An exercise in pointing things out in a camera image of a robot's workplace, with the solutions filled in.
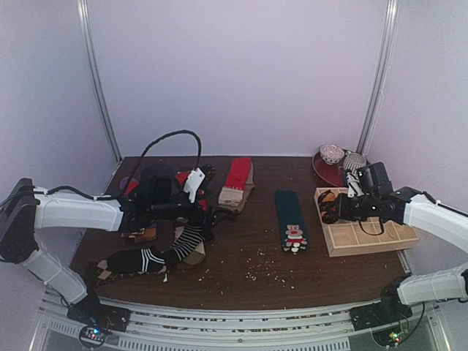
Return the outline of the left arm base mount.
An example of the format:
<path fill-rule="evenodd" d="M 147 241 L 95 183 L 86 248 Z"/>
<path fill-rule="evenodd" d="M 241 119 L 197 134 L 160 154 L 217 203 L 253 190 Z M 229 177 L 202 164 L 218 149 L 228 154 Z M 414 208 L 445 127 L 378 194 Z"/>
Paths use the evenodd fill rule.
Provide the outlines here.
<path fill-rule="evenodd" d="M 117 332 L 125 332 L 131 311 L 122 307 L 100 304 L 97 310 L 86 311 L 76 305 L 67 305 L 67 318 L 82 324 L 78 341 L 88 350 L 116 341 Z"/>

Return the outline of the black red yellow argyle sock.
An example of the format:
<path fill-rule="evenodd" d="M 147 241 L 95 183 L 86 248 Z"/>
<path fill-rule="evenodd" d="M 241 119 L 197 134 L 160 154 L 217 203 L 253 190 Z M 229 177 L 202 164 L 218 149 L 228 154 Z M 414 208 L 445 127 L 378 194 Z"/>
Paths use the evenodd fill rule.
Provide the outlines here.
<path fill-rule="evenodd" d="M 333 224 L 339 220 L 336 209 L 336 195 L 331 190 L 326 190 L 317 198 L 320 218 L 325 224 Z"/>

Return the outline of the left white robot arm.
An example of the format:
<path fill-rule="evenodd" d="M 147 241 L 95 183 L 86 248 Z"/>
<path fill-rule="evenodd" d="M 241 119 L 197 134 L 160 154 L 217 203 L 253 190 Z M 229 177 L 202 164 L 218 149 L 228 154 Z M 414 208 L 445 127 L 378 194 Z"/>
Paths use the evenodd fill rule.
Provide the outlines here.
<path fill-rule="evenodd" d="M 92 197 L 68 186 L 35 187 L 29 178 L 17 182 L 1 204 L 1 260 L 22 265 L 64 300 L 90 325 L 105 318 L 94 294 L 99 277 L 81 276 L 64 267 L 36 238 L 50 227 L 86 228 L 133 233 L 162 220 L 185 219 L 182 233 L 168 249 L 130 249 L 105 259 L 111 275 L 166 273 L 203 242 L 212 239 L 216 212 L 204 204 L 205 191 L 216 171 L 210 165 L 174 174 L 165 167 L 148 167 L 134 189 L 120 195 Z"/>

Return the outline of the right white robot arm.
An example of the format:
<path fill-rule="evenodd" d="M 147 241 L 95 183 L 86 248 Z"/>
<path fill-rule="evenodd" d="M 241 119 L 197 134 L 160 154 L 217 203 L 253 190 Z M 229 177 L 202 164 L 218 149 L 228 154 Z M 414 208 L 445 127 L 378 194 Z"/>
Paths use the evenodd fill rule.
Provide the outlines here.
<path fill-rule="evenodd" d="M 382 162 L 366 165 L 352 172 L 346 170 L 344 179 L 347 195 L 335 200 L 337 219 L 362 223 L 369 218 L 378 220 L 380 231 L 392 221 L 430 233 L 467 251 L 467 213 L 435 200 L 428 192 L 404 186 L 395 190 Z M 427 301 L 467 300 L 467 264 L 463 263 L 434 273 L 412 275 L 390 288 L 387 296 L 375 306 L 380 322 L 391 322 L 403 310 L 403 305 Z"/>

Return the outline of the dark green christmas sock pair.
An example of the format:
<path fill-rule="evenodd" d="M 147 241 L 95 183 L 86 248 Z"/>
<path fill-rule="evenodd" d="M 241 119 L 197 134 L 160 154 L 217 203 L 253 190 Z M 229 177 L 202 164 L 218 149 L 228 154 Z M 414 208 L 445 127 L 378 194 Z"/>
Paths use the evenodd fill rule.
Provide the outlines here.
<path fill-rule="evenodd" d="M 282 250 L 291 254 L 307 250 L 309 233 L 297 193 L 291 190 L 276 190 L 274 201 L 279 220 Z"/>

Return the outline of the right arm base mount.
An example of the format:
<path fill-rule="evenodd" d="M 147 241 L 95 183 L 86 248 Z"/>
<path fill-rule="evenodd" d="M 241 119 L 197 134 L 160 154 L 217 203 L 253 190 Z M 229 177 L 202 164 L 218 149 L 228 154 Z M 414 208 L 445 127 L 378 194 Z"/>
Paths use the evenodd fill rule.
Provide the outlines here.
<path fill-rule="evenodd" d="M 355 331 L 371 330 L 379 346 L 397 347 L 409 334 L 412 309 L 399 302 L 383 298 L 350 310 L 350 319 Z"/>

